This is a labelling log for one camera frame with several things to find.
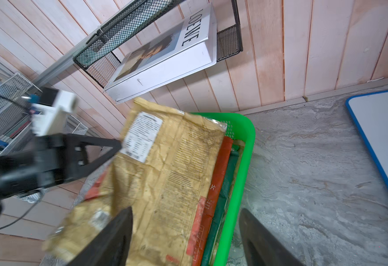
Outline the gold chip bag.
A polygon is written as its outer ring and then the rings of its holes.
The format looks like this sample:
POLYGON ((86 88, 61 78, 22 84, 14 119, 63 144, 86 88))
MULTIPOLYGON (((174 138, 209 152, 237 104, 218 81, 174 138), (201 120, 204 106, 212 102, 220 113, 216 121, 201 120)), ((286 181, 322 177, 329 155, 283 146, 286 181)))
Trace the gold chip bag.
POLYGON ((123 209, 133 210, 130 266, 189 266, 227 125, 134 100, 122 148, 48 237, 44 251, 74 259, 123 209))

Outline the dark green REAL chip bag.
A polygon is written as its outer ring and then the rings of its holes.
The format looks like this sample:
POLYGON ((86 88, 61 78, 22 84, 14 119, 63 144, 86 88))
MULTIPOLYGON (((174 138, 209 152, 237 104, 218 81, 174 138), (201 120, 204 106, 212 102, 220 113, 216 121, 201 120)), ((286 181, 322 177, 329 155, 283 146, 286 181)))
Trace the dark green REAL chip bag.
POLYGON ((239 158, 239 149, 240 146, 233 145, 231 148, 231 153, 229 156, 229 161, 227 165, 227 170, 225 174, 225 179, 223 181, 223 186, 219 194, 219 199, 215 209, 215 214, 212 220, 211 228, 207 237, 206 246, 204 249, 204 254, 201 261, 201 266, 208 266, 212 257, 212 251, 214 249, 215 241, 218 235, 219 227, 221 224, 221 219, 225 212, 226 202, 231 190, 232 181, 234 178, 235 168, 239 158))

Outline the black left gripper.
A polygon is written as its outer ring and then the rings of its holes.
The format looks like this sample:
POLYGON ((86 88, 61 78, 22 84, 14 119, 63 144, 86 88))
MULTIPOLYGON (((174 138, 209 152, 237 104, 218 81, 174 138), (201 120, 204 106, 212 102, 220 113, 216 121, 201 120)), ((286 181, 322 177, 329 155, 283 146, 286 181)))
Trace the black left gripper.
POLYGON ((33 150, 0 156, 0 201, 89 176, 122 149, 118 139, 75 134, 34 138, 33 150), (109 150, 93 158, 90 148, 109 150))

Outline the red chip bag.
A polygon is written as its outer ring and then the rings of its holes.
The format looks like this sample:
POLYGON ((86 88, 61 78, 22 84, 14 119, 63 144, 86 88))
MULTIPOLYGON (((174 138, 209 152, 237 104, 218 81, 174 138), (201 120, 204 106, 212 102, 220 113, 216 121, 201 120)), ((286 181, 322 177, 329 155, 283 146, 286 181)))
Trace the red chip bag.
POLYGON ((207 237, 211 228, 215 209, 221 192, 223 181, 227 170, 229 156, 231 153, 233 140, 225 136, 218 152, 215 168, 212 175, 210 189, 205 202, 204 212, 200 223, 200 229, 197 234, 196 244, 194 245, 194 255, 192 258, 193 266, 200 266, 207 237))

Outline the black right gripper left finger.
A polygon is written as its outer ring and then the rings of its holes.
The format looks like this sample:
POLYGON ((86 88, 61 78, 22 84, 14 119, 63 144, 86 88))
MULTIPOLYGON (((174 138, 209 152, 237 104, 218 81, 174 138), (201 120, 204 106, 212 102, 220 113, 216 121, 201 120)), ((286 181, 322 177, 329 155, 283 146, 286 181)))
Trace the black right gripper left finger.
POLYGON ((69 266, 124 266, 133 233, 133 210, 122 211, 82 250, 69 266))

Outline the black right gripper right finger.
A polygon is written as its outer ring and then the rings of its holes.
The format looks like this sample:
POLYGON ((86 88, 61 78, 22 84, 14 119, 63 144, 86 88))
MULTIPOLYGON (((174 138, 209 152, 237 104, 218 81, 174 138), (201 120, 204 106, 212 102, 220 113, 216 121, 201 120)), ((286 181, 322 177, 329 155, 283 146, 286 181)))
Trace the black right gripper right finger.
POLYGON ((301 266, 302 263, 247 209, 239 216, 239 230, 249 266, 301 266))

